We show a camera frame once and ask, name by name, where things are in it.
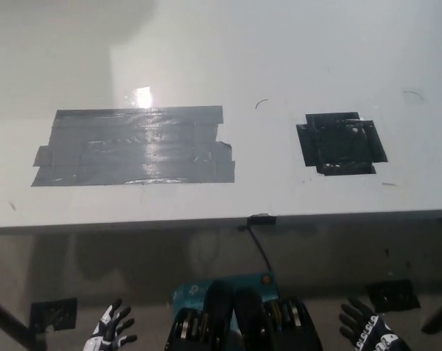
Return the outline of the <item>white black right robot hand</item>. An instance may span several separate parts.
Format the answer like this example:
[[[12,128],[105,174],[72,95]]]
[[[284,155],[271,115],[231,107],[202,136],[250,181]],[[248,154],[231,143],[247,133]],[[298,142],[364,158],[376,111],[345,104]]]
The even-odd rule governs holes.
[[[357,351],[411,351],[403,338],[398,336],[367,305],[357,298],[349,298],[341,305],[339,315],[340,334]]]

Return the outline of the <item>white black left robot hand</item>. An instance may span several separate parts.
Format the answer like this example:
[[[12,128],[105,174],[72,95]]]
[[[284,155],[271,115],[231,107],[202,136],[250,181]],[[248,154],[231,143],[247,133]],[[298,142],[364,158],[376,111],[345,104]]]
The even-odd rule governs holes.
[[[135,323],[134,318],[127,319],[131,307],[120,309],[122,299],[115,300],[101,316],[91,336],[83,346],[83,351],[114,351],[124,345],[137,341],[137,335],[122,333]]]

